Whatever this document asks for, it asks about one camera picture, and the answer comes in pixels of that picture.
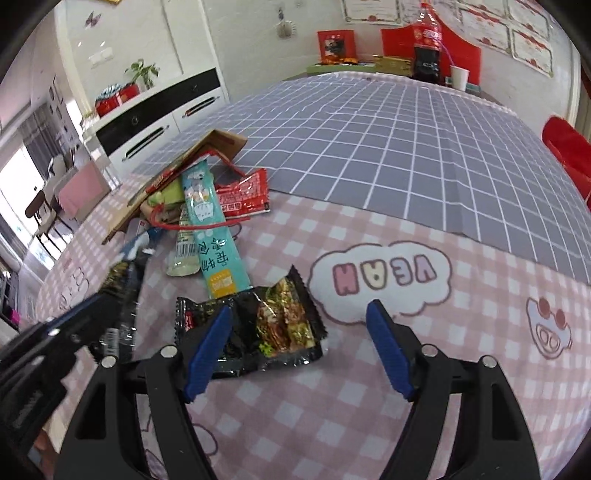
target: cardboard box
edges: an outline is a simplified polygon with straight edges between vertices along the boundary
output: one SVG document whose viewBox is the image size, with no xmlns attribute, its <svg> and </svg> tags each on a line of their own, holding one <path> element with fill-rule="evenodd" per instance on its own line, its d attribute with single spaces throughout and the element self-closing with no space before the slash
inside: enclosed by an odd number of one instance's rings
<svg viewBox="0 0 591 480">
<path fill-rule="evenodd" d="M 163 189 L 186 168 L 190 167 L 200 157 L 213 152 L 225 162 L 232 162 L 242 150 L 248 139 L 222 130 L 212 130 L 185 153 L 175 158 L 157 175 L 148 180 L 131 198 L 125 207 L 117 211 L 111 221 L 103 245 L 109 242 L 117 232 L 125 232 L 129 221 L 137 217 L 142 203 L 154 192 Z"/>
</svg>

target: plastic bottle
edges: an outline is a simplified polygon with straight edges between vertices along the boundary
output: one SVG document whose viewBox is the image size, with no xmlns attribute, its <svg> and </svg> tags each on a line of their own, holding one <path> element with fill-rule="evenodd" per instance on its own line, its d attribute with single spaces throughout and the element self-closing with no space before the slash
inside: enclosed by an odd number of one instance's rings
<svg viewBox="0 0 591 480">
<path fill-rule="evenodd" d="M 440 83 L 441 25 L 435 19 L 433 7 L 421 2 L 418 20 L 413 24 L 414 51 L 413 79 Z"/>
</svg>

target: black snack bag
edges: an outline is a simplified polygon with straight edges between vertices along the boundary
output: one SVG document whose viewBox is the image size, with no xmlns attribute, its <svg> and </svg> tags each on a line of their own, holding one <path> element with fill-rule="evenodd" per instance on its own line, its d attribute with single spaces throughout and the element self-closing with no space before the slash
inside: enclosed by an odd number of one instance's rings
<svg viewBox="0 0 591 480">
<path fill-rule="evenodd" d="M 177 298 L 176 341 L 194 327 L 205 325 L 222 305 L 232 310 L 232 333 L 217 360 L 212 378 L 240 377 L 257 368 L 258 337 L 256 335 L 256 310 L 258 296 L 255 288 L 233 295 L 195 303 L 184 297 Z"/>
<path fill-rule="evenodd" d="M 221 305 L 232 309 L 234 324 L 212 378 L 299 367 L 322 357 L 320 341 L 327 335 L 326 328 L 295 267 L 272 287 L 254 287 L 202 303 L 179 297 L 177 344 Z"/>
<path fill-rule="evenodd" d="M 99 341 L 88 346 L 97 363 L 108 355 L 115 355 L 123 363 L 132 361 L 137 302 L 150 257 L 150 253 L 142 251 L 132 261 L 115 264 L 101 285 L 99 291 L 108 291 L 121 299 L 121 309 L 117 312 L 116 324 L 108 328 Z"/>
</svg>

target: cloud print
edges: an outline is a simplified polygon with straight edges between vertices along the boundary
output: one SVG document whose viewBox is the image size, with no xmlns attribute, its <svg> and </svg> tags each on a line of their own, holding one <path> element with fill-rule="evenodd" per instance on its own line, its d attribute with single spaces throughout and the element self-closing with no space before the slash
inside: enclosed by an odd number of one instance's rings
<svg viewBox="0 0 591 480">
<path fill-rule="evenodd" d="M 393 315 L 419 315 L 451 294 L 452 265 L 443 252 L 416 242 L 359 244 L 329 252 L 311 268 L 309 289 L 338 323 L 365 322 L 367 304 L 382 301 Z"/>
</svg>

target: window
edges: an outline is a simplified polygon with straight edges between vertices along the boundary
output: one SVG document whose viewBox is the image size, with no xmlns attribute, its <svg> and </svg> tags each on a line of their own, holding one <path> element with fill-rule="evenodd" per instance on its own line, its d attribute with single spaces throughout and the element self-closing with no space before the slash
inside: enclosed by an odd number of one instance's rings
<svg viewBox="0 0 591 480">
<path fill-rule="evenodd" d="M 29 157 L 27 149 L 21 147 L 0 171 L 0 215 L 37 259 L 47 268 L 51 268 L 53 260 L 38 240 L 33 238 L 38 228 L 37 222 L 34 218 L 25 216 L 25 210 L 37 192 L 43 189 L 43 185 L 43 178 Z M 54 253 L 55 247 L 49 243 L 47 246 Z"/>
</svg>

